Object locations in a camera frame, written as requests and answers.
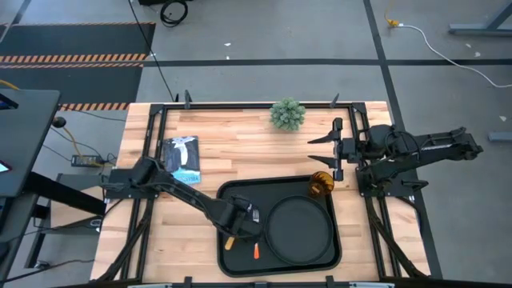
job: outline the white cable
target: white cable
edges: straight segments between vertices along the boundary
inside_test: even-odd
[[[447,60],[448,62],[454,64],[455,66],[459,67],[459,68],[463,68],[463,69],[468,69],[468,70],[471,70],[473,72],[476,72],[478,74],[480,74],[480,76],[484,77],[492,86],[496,87],[496,88],[507,88],[507,87],[512,87],[512,84],[509,84],[509,85],[496,85],[494,82],[492,82],[492,80],[490,80],[487,76],[484,75],[484,73],[476,70],[475,68],[471,68],[471,67],[468,67],[468,66],[464,66],[464,65],[459,65],[451,60],[449,60],[445,55],[439,53],[436,51],[436,49],[432,48],[432,46],[429,44],[429,42],[426,40],[426,36],[425,36],[425,33],[423,33],[423,31],[415,26],[411,26],[411,25],[403,25],[403,24],[398,24],[398,26],[395,26],[397,28],[411,28],[411,29],[414,29],[416,31],[419,31],[419,33],[421,33],[423,35],[423,39],[425,40],[425,44],[429,47],[429,49],[436,53],[437,55],[441,56],[442,58],[444,58],[445,60]]]

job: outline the succulent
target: succulent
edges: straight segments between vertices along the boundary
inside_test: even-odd
[[[296,131],[304,123],[304,113],[306,108],[300,106],[299,101],[293,98],[284,98],[270,108],[272,117],[270,121],[276,128],[286,131]]]

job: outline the black desk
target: black desk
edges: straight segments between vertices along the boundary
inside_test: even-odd
[[[106,205],[32,172],[57,111],[60,93],[50,90],[0,90],[0,93],[19,104],[15,110],[0,110],[0,159],[13,168],[0,174],[0,197],[12,202],[0,232],[0,242],[9,241],[10,247],[0,263],[0,280],[4,280],[22,241],[22,238],[13,238],[25,233],[34,215],[45,217],[34,209],[39,196],[98,215],[104,215]]]

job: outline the butcher block tabletop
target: butcher block tabletop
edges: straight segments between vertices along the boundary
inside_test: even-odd
[[[151,103],[130,105],[117,168],[131,168],[141,156],[150,106]],[[366,102],[366,109],[371,126],[391,124],[386,102]],[[297,132],[273,128],[268,109],[170,110],[164,138],[198,136],[201,182],[192,187],[215,197],[218,188],[231,180],[330,172],[326,165],[307,155],[329,157],[333,143],[307,142],[325,136],[336,117],[343,119],[342,136],[351,137],[347,109],[307,109],[304,124]],[[160,115],[155,120],[149,156],[154,155]],[[191,276],[193,282],[324,282],[327,275],[334,276],[335,281],[377,281],[368,217],[364,199],[358,192],[355,164],[344,162],[343,167],[345,180],[336,182],[332,192],[342,260],[332,270],[230,278],[218,267],[216,230],[204,214],[168,194],[160,194],[154,203],[143,282],[183,282],[185,276]],[[395,241],[421,272],[429,274],[414,209],[395,198],[386,201]],[[125,245],[132,205],[133,200],[125,199],[106,216],[91,278],[103,274]],[[390,275],[389,252],[382,239],[381,246],[386,272]],[[132,253],[129,278],[135,276],[138,249],[136,246]]]

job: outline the power strip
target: power strip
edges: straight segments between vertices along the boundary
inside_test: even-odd
[[[98,168],[102,166],[103,160],[101,157],[97,155],[73,155],[71,157],[71,166],[72,167],[93,167]]]

